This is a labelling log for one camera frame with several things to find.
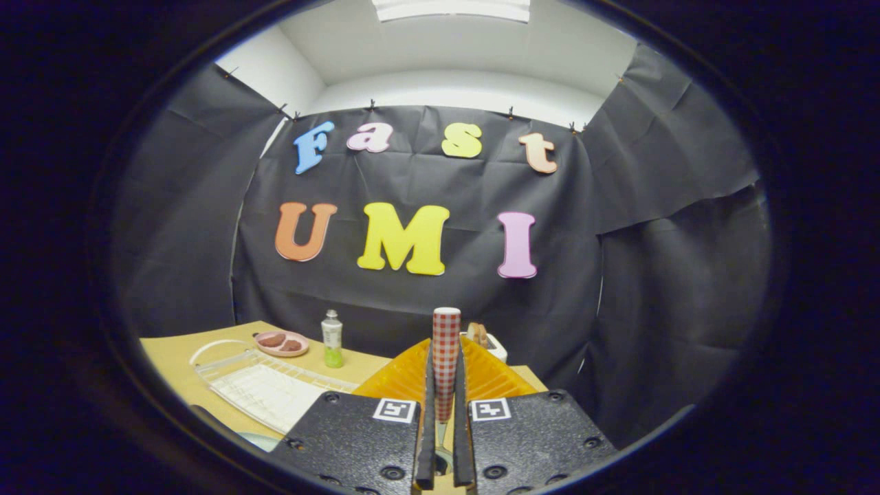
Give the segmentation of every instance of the letter m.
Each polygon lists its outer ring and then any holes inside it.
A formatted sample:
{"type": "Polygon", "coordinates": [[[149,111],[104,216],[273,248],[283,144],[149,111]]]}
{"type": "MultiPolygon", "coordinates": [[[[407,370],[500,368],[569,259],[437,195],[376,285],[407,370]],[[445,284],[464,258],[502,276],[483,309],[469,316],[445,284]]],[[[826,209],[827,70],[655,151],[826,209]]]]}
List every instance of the letter m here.
{"type": "Polygon", "coordinates": [[[397,211],[390,203],[369,203],[363,212],[370,218],[363,256],[357,258],[357,266],[368,270],[385,267],[381,249],[391,268],[398,270],[409,252],[412,259],[407,263],[410,273],[420,275],[443,275],[446,267],[440,262],[440,240],[443,224],[449,218],[449,210],[442,206],[422,206],[404,229],[397,211]]]}

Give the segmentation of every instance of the table top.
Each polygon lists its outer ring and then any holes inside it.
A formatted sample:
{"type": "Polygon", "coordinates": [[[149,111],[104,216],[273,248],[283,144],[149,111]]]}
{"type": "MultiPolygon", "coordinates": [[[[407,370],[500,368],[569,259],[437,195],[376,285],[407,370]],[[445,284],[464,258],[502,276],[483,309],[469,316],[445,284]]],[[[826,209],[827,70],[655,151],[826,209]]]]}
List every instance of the table top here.
{"type": "MultiPolygon", "coordinates": [[[[195,364],[207,364],[236,355],[245,349],[255,347],[253,334],[280,330],[263,321],[255,321],[237,325],[227,329],[211,330],[197,334],[142,338],[141,344],[147,356],[156,367],[165,382],[174,390],[185,404],[196,404],[210,412],[221,423],[235,432],[250,432],[280,439],[282,435],[262,423],[250,418],[233,407],[219,395],[212,392],[205,381],[194,371],[195,364]],[[198,351],[202,351],[191,365],[190,359],[198,351]]],[[[324,364],[324,344],[308,339],[309,350],[294,358],[278,358],[306,370],[320,373],[330,378],[361,384],[391,360],[381,356],[364,354],[342,348],[343,364],[340,368],[330,368],[324,364]]],[[[538,391],[547,390],[543,383],[532,373],[528,366],[511,366],[514,372],[522,376],[538,391]]],[[[453,428],[446,431],[443,444],[451,450],[453,428]]],[[[454,488],[451,477],[436,479],[435,493],[464,493],[464,488],[454,488]]]]}

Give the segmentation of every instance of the pink letter i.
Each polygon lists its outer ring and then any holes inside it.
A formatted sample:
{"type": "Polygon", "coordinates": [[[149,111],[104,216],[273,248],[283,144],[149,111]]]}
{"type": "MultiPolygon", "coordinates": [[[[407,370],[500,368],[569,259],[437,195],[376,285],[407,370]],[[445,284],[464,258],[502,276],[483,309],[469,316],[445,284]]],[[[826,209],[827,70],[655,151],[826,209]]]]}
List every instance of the pink letter i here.
{"type": "Polygon", "coordinates": [[[498,215],[504,225],[504,263],[498,267],[498,275],[504,278],[532,278],[538,269],[532,264],[529,252],[529,227],[535,217],[518,211],[505,211],[498,215]]]}

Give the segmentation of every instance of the foam letter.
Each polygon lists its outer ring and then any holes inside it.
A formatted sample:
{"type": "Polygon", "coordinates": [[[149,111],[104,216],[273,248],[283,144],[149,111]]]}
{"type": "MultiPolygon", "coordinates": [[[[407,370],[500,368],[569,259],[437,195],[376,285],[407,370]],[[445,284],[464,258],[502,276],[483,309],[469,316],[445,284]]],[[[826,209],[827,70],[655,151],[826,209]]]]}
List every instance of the foam letter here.
{"type": "Polygon", "coordinates": [[[349,148],[356,151],[366,150],[370,153],[380,153],[388,149],[388,139],[391,139],[394,128],[386,123],[373,122],[365,123],[357,128],[357,132],[348,139],[349,148]]]}
{"type": "Polygon", "coordinates": [[[363,212],[370,218],[363,256],[357,258],[357,266],[369,270],[381,270],[385,255],[393,270],[400,268],[410,250],[413,258],[407,263],[410,273],[420,275],[443,275],[446,267],[440,262],[440,238],[443,224],[449,218],[449,210],[442,206],[422,206],[404,230],[397,211],[390,203],[369,203],[363,212]]]}
{"type": "Polygon", "coordinates": [[[330,132],[333,129],[333,123],[327,121],[293,141],[299,153],[297,175],[316,166],[321,161],[321,156],[315,150],[324,151],[327,148],[327,134],[324,133],[330,132]]]}
{"type": "Polygon", "coordinates": [[[293,234],[297,231],[299,215],[305,210],[306,207],[302,203],[281,205],[281,219],[278,220],[278,230],[275,231],[275,250],[282,258],[307,262],[317,256],[324,247],[327,224],[330,222],[330,216],[336,212],[336,206],[327,203],[312,206],[312,212],[315,214],[312,236],[308,244],[300,246],[294,242],[293,234]]]}
{"type": "Polygon", "coordinates": [[[448,156],[472,159],[483,149],[483,145],[477,139],[482,135],[483,131],[474,124],[451,123],[446,126],[444,131],[446,139],[440,143],[440,147],[448,156]]]}
{"type": "Polygon", "coordinates": [[[519,138],[525,144],[525,160],[538,172],[552,174],[556,172],[556,162],[547,161],[547,152],[554,149],[553,143],[544,140],[544,135],[532,132],[519,138]]]}
{"type": "Polygon", "coordinates": [[[529,227],[535,217],[518,211],[505,211],[498,215],[504,225],[504,263],[498,267],[498,275],[504,278],[532,278],[538,269],[532,264],[529,252],[529,227]]]}

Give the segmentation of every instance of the red checkered cup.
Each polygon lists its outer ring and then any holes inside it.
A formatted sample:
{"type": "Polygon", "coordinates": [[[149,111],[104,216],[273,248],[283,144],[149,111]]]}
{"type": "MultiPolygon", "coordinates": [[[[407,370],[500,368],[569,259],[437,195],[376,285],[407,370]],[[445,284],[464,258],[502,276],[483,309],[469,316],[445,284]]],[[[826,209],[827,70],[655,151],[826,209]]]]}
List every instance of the red checkered cup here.
{"type": "Polygon", "coordinates": [[[446,423],[452,414],[455,390],[455,365],[458,363],[458,333],[461,331],[461,310],[439,307],[434,310],[434,406],[438,423],[446,423]]]}

